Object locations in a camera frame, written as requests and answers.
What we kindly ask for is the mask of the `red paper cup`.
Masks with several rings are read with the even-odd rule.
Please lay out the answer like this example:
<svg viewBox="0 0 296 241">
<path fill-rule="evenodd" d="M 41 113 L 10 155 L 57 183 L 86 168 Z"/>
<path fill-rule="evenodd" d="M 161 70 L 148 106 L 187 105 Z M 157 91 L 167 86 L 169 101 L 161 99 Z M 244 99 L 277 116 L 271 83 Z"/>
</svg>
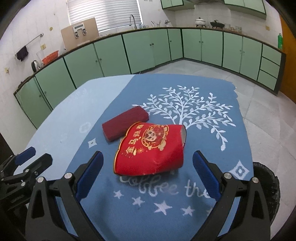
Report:
<svg viewBox="0 0 296 241">
<path fill-rule="evenodd" d="M 119 176 L 146 176 L 179 169 L 186 136 L 184 125 L 134 123 L 120 141 L 113 171 Z"/>
</svg>

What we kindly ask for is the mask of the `black trash bin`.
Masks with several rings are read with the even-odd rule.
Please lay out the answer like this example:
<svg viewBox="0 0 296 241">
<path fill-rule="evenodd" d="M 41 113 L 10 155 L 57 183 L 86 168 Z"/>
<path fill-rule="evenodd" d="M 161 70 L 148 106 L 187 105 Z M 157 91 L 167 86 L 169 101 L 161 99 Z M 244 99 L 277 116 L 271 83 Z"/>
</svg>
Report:
<svg viewBox="0 0 296 241">
<path fill-rule="evenodd" d="M 280 207 L 280 182 L 266 165 L 253 162 L 254 176 L 259 179 L 267 202 L 270 224 L 273 223 Z"/>
</svg>

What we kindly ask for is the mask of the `green lower kitchen cabinets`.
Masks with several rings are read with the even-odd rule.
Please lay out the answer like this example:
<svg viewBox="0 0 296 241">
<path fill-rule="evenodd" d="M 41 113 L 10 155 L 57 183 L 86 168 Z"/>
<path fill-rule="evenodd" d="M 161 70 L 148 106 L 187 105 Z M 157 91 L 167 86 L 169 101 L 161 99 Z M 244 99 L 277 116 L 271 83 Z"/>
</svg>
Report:
<svg viewBox="0 0 296 241">
<path fill-rule="evenodd" d="M 14 97 L 35 128 L 85 82 L 143 73 L 177 60 L 201 62 L 278 94 L 286 55 L 238 33 L 206 28 L 128 31 L 85 43 L 55 58 L 20 83 Z"/>
</svg>

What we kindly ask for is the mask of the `green kitchen cabinets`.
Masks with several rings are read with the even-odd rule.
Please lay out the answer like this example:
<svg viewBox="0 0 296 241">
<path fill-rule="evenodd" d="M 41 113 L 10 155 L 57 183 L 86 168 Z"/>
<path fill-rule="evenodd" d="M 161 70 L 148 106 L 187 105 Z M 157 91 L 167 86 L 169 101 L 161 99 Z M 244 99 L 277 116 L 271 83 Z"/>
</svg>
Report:
<svg viewBox="0 0 296 241">
<path fill-rule="evenodd" d="M 266 19 L 266 9 L 263 1 L 248 1 L 248 0 L 232 0 L 232 1 L 174 1 L 161 0 L 161 6 L 163 10 L 169 11 L 181 11 L 185 9 L 195 9 L 200 6 L 218 6 L 222 8 L 228 8 L 231 11 L 237 11 L 259 18 Z"/>
<path fill-rule="evenodd" d="M 14 97 L 35 128 L 85 82 L 143 73 L 177 60 L 201 62 L 278 94 L 286 55 L 238 33 L 206 28 L 128 31 L 85 43 L 55 58 L 20 83 Z"/>
</svg>

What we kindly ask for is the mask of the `chrome kitchen faucet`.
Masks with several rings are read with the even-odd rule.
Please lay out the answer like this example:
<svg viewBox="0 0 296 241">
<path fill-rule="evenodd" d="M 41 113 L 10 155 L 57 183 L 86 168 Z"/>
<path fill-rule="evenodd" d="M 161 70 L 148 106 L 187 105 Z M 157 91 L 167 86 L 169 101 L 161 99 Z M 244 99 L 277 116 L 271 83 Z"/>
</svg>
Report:
<svg viewBox="0 0 296 241">
<path fill-rule="evenodd" d="M 129 26 L 133 26 L 133 28 L 137 30 L 137 24 L 133 15 L 129 16 Z"/>
</svg>

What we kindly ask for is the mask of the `green upper kitchen cabinets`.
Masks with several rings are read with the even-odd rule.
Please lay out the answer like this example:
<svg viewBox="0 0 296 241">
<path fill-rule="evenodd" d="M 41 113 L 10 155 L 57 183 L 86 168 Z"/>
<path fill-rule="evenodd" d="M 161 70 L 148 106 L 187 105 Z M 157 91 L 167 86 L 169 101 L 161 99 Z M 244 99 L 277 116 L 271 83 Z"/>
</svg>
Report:
<svg viewBox="0 0 296 241">
<path fill-rule="evenodd" d="M 232 0 L 232 1 L 174 1 L 161 0 L 161 6 L 163 10 L 169 11 L 181 11 L 185 9 L 195 9 L 200 6 L 218 6 L 222 8 L 228 8 L 231 11 L 237 11 L 259 18 L 266 19 L 266 9 L 263 1 L 248 1 L 248 0 Z"/>
</svg>

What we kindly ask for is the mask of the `dark red sponge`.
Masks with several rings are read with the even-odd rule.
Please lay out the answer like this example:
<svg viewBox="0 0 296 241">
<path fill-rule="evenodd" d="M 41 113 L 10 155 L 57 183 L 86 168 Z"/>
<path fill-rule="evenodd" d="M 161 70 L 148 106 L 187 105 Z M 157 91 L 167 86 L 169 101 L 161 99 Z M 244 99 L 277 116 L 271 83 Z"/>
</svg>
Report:
<svg viewBox="0 0 296 241">
<path fill-rule="evenodd" d="M 130 126 L 137 122 L 147 122 L 149 114 L 140 106 L 135 106 L 102 124 L 104 136 L 113 142 L 125 135 Z"/>
</svg>

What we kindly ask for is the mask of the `blue tree-print tablecloth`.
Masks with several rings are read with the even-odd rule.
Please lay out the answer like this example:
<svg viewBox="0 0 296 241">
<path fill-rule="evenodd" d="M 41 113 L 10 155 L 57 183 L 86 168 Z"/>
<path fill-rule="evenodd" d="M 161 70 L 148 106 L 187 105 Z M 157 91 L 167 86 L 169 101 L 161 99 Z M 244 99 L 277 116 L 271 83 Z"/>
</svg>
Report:
<svg viewBox="0 0 296 241">
<path fill-rule="evenodd" d="M 236 179 L 253 176 L 235 86 L 201 76 L 89 80 L 54 108 L 28 146 L 52 156 L 48 180 L 102 152 L 81 205 L 105 240 L 190 240 L 215 205 L 193 166 L 195 151 Z"/>
</svg>

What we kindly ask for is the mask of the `steel electric kettle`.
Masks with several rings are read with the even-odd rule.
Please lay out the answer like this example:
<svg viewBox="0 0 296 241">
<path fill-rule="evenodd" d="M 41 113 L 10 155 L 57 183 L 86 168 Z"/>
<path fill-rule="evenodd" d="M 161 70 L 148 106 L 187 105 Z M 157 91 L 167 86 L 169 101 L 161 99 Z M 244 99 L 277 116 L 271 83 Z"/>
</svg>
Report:
<svg viewBox="0 0 296 241">
<path fill-rule="evenodd" d="M 36 73 L 38 70 L 40 70 L 40 63 L 37 61 L 37 60 L 34 60 L 32 63 L 31 63 L 31 68 L 32 68 L 32 71 L 34 73 Z"/>
</svg>

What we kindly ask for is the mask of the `dark hanging towel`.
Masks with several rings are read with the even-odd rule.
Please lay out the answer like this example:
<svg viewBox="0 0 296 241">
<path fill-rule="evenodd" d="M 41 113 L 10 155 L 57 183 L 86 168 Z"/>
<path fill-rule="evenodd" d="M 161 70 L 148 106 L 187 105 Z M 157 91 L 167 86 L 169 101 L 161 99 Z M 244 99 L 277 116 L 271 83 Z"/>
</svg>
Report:
<svg viewBox="0 0 296 241">
<path fill-rule="evenodd" d="M 25 58 L 28 56 L 29 52 L 26 46 L 23 46 L 17 53 L 16 58 L 20 61 L 24 61 Z"/>
</svg>

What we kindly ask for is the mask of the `orange plastic basin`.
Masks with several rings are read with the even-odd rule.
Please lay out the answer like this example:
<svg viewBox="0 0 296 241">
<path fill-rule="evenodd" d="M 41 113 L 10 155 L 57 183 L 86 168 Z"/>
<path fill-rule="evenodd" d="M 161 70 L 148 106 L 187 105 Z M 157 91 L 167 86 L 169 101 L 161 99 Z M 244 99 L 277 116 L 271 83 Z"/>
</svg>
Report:
<svg viewBox="0 0 296 241">
<path fill-rule="evenodd" d="M 59 51 L 55 51 L 55 52 L 49 54 L 48 56 L 46 56 L 46 57 L 42 60 L 43 64 L 44 64 L 44 65 L 47 65 L 47 64 L 51 63 L 52 61 L 54 61 L 55 59 L 58 58 L 58 55 L 59 55 Z"/>
</svg>

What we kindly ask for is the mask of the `cardboard box with print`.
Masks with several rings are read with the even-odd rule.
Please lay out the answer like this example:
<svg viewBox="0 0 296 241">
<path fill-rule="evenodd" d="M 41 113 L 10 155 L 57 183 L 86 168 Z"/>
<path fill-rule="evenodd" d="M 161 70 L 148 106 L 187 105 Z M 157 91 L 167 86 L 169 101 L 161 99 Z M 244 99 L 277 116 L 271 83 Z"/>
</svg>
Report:
<svg viewBox="0 0 296 241">
<path fill-rule="evenodd" d="M 99 37 L 95 18 L 90 18 L 73 24 L 61 30 L 66 51 L 92 42 Z"/>
</svg>

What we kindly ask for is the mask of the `green plastic bottle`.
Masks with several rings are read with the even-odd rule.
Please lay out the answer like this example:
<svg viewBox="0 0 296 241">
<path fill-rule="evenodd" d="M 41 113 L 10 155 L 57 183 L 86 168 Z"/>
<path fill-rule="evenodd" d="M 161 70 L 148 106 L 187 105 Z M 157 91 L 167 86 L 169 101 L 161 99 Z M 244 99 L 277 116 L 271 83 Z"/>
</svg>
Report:
<svg viewBox="0 0 296 241">
<path fill-rule="evenodd" d="M 282 37 L 281 33 L 279 33 L 278 37 L 277 37 L 277 47 L 280 50 L 282 50 L 282 48 L 283 48 L 283 37 Z"/>
</svg>

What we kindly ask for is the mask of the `black wok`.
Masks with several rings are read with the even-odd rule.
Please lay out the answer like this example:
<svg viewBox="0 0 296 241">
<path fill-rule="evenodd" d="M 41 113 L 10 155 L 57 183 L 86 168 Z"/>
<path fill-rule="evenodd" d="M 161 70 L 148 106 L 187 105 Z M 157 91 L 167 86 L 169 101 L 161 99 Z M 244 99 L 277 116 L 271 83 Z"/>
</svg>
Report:
<svg viewBox="0 0 296 241">
<path fill-rule="evenodd" d="M 225 27 L 225 24 L 219 22 L 218 20 L 214 20 L 210 22 L 210 25 L 212 26 L 212 28 L 219 28 L 219 29 L 223 29 Z"/>
</svg>

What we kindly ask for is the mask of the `white cooking pot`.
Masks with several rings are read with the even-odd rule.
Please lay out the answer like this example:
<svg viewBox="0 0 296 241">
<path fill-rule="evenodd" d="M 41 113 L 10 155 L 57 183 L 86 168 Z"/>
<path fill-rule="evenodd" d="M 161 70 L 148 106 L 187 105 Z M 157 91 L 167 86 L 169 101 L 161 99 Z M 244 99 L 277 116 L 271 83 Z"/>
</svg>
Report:
<svg viewBox="0 0 296 241">
<path fill-rule="evenodd" d="M 195 20 L 195 25 L 198 28 L 205 28 L 206 27 L 206 21 L 204 19 L 202 19 L 202 18 L 197 18 Z"/>
</svg>

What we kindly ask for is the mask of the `wooden door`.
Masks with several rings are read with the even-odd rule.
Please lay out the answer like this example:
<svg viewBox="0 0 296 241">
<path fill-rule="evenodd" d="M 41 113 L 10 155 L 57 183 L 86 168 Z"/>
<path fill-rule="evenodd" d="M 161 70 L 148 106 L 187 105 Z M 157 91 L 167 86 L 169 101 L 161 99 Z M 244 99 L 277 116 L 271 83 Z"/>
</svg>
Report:
<svg viewBox="0 0 296 241">
<path fill-rule="evenodd" d="M 285 68 L 280 86 L 280 91 L 293 102 L 296 100 L 296 41 L 295 36 L 288 27 L 287 23 L 280 16 L 282 35 L 283 35 L 283 52 L 286 54 Z"/>
</svg>

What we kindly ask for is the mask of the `white window blind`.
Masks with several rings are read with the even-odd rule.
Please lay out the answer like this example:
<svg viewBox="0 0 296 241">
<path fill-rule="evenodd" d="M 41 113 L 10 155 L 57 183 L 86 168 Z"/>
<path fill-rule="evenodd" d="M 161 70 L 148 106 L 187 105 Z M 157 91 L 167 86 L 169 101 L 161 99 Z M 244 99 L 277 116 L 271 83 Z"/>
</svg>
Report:
<svg viewBox="0 0 296 241">
<path fill-rule="evenodd" d="M 129 26 L 130 15 L 137 25 L 142 23 L 138 1 L 74 0 L 67 1 L 67 8 L 71 24 L 95 18 L 99 31 Z"/>
</svg>

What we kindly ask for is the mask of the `metal towel rail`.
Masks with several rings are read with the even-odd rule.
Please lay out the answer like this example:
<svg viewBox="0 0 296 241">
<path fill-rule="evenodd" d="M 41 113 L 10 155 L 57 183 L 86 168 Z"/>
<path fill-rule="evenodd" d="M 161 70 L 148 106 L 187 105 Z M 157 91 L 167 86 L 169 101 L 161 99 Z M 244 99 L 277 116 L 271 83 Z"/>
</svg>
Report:
<svg viewBox="0 0 296 241">
<path fill-rule="evenodd" d="M 29 45 L 31 42 L 33 42 L 34 40 L 36 40 L 37 38 L 42 38 L 44 36 L 44 33 L 39 34 L 38 36 L 36 36 L 35 38 L 31 39 L 29 42 L 27 42 L 27 44 L 24 45 L 27 46 Z M 15 57 L 17 57 L 17 53 L 22 49 L 23 47 L 21 47 L 20 49 L 18 49 L 18 51 L 15 53 Z"/>
</svg>

